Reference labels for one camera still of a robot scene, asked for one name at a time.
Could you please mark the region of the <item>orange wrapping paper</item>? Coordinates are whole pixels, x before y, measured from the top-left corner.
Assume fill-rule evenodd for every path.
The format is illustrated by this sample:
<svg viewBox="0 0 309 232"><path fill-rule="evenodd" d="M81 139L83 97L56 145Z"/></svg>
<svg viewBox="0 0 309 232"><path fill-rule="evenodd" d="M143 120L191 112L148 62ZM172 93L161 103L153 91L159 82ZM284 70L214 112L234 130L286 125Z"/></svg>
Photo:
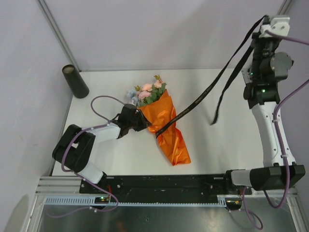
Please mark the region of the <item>orange wrapping paper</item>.
<svg viewBox="0 0 309 232"><path fill-rule="evenodd" d="M166 90L159 100L140 107L145 118L151 123L150 133L155 134L176 116L172 98ZM191 159L181 131L173 123L157 138L158 145L171 165L189 164Z"/></svg>

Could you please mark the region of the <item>artificial flower bunch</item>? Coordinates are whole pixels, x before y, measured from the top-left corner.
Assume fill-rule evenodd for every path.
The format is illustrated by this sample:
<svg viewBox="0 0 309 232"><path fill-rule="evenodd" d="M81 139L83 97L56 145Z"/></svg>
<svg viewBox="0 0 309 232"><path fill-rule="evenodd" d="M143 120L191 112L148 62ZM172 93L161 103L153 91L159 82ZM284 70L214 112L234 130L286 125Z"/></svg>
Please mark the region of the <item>artificial flower bunch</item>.
<svg viewBox="0 0 309 232"><path fill-rule="evenodd" d="M127 92L126 96L129 100L135 97L137 107L143 107L158 101L166 92L167 83L162 80L159 74L154 75L154 79L155 81L153 83L134 86Z"/></svg>

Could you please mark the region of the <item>black ribbon gold lettering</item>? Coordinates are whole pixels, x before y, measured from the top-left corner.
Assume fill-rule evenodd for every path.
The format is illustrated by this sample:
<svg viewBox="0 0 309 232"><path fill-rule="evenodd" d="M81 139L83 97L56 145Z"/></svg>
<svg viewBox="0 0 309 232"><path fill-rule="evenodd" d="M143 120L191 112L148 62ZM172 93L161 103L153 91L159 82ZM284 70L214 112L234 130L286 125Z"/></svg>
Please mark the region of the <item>black ribbon gold lettering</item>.
<svg viewBox="0 0 309 232"><path fill-rule="evenodd" d="M221 69L217 77L213 80L213 82L202 92L202 94L192 103L190 104L186 109L184 109L181 113L176 115L172 120L170 120L165 126L163 126L158 132L156 132L155 137L158 138L159 135L161 135L163 132L165 132L173 123L184 117L186 114L188 114L190 111L192 111L200 102L210 93L210 91L215 87L221 76L223 75L224 71L228 67L230 61L234 58L234 56L238 53L238 51L244 46L244 44L249 39L249 36L253 33L253 31L256 29L256 27L262 22L262 20L267 15L262 16L258 21L254 23L254 25L249 29L247 34L245 35L245 38L239 45L239 47L236 49L234 54L231 56L227 64Z"/></svg>

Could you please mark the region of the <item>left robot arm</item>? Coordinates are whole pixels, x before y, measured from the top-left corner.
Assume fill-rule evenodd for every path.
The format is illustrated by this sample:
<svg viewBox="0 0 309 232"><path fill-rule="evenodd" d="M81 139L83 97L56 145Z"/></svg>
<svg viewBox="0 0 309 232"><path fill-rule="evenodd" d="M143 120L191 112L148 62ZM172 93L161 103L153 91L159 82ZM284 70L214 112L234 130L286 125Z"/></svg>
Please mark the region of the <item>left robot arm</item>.
<svg viewBox="0 0 309 232"><path fill-rule="evenodd" d="M151 123L141 110L132 104L125 104L121 113L106 124L86 129L69 125L54 148L52 157L61 163L62 168L90 181L89 186L94 192L102 193L107 187L106 174L90 161L94 144L120 139L131 129L141 131L149 126Z"/></svg>

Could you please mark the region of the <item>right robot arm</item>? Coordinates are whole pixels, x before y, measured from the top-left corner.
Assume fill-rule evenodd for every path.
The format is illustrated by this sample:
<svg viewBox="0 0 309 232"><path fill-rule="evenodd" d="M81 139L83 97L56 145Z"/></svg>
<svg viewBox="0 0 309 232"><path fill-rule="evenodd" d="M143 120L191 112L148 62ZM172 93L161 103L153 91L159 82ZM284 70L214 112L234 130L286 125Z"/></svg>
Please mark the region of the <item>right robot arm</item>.
<svg viewBox="0 0 309 232"><path fill-rule="evenodd" d="M263 148L263 166L251 170L230 170L230 177L223 181L223 189L234 194L240 186L254 190L289 189L306 173L298 165L287 143L280 116L278 83L287 79L293 65L291 57L284 52L276 53L287 32L267 29L253 35L253 61L244 71L246 83L243 97L258 125Z"/></svg>

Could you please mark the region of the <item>black cylindrical vase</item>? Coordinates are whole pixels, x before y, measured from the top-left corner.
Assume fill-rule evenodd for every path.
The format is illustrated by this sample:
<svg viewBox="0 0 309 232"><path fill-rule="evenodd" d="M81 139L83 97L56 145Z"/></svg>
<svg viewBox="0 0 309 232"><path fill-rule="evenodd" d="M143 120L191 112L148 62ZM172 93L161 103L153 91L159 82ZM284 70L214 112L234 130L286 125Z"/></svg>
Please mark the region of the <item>black cylindrical vase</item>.
<svg viewBox="0 0 309 232"><path fill-rule="evenodd" d="M65 65L62 68L62 73L76 98L82 99L89 94L89 88L75 66L72 64Z"/></svg>

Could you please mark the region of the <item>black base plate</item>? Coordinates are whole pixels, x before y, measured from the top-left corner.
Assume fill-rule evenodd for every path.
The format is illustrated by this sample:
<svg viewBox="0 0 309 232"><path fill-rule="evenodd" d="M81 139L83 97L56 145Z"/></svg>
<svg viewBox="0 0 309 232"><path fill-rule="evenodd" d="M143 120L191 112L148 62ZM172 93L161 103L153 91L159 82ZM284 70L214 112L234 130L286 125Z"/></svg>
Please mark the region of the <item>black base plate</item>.
<svg viewBox="0 0 309 232"><path fill-rule="evenodd" d="M225 174L194 175L119 175L107 176L96 187L82 181L85 190L81 194L112 193L118 199L183 199L194 197L201 199L219 195L241 197L243 187L232 185Z"/></svg>

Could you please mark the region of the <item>right aluminium frame post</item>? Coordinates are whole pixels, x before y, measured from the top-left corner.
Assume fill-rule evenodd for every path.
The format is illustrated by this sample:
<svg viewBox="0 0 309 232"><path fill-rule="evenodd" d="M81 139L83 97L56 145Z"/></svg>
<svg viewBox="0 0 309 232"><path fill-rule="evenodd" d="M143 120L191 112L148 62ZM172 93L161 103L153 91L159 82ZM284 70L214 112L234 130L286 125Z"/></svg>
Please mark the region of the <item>right aluminium frame post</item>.
<svg viewBox="0 0 309 232"><path fill-rule="evenodd" d="M281 4L277 15L288 15L290 9L292 8L295 0L284 0Z"/></svg>

